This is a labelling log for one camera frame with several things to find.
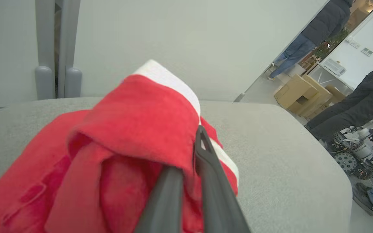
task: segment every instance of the red and white fabric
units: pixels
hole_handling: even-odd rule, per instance
[[[34,137],[0,179],[0,232],[130,233],[163,165],[184,172],[183,231],[203,232],[199,124],[235,194],[239,175],[200,112],[184,82],[147,62],[92,110],[60,115]]]

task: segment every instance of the black pants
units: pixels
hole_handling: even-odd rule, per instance
[[[308,122],[315,138],[330,142],[333,134],[360,127],[373,119],[373,72],[369,73],[355,91]]]

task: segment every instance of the black puffer jacket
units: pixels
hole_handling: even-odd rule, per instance
[[[351,15],[353,0],[330,0],[311,23],[302,31],[302,35],[315,45],[326,38],[335,36],[345,26]]]

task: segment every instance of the white stripe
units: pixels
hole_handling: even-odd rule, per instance
[[[238,187],[240,173],[238,171],[237,165],[235,165],[234,161],[232,161],[232,159],[227,155],[227,153],[220,147],[220,145],[216,141],[214,141],[211,138],[210,140],[215,150],[215,153],[218,156],[218,159],[221,160],[225,165],[227,165],[227,167],[233,172],[233,174],[237,178],[237,187]]]
[[[170,71],[154,60],[149,60],[145,65],[139,68],[134,74],[145,76],[158,84],[172,88],[179,94],[183,95],[197,111],[198,116],[201,115],[201,107],[199,105],[197,95],[191,88]]]

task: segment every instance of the white panel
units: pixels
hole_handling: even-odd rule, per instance
[[[81,0],[74,67],[104,96],[154,59],[200,99],[233,101],[327,0]]]
[[[0,0],[0,107],[36,100],[35,0]]]
[[[373,71],[373,55],[367,56],[361,52],[365,47],[373,52],[373,18],[363,27],[360,26],[358,31],[354,31],[354,34],[353,40],[361,44],[361,47],[356,49],[344,41],[328,57],[340,61],[346,68],[345,74],[340,78],[356,88],[364,77]]]

